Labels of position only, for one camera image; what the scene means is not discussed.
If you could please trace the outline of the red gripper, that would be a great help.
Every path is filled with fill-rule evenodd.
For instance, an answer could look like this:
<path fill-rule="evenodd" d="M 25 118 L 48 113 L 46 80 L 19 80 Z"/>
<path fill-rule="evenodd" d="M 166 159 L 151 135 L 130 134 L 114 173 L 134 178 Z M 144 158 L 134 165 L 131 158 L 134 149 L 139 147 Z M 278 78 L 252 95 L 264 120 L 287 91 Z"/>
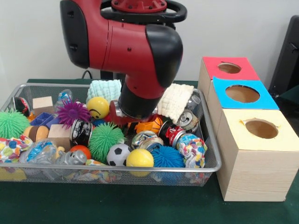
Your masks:
<path fill-rule="evenodd" d="M 138 119 L 132 118 L 130 116 L 124 115 L 123 117 L 117 116 L 114 112 L 109 114 L 110 120 L 112 123 L 118 126 L 125 125 L 127 123 L 136 123 L 136 122 L 152 122 L 157 118 L 157 114 L 152 114 L 147 118 Z"/>

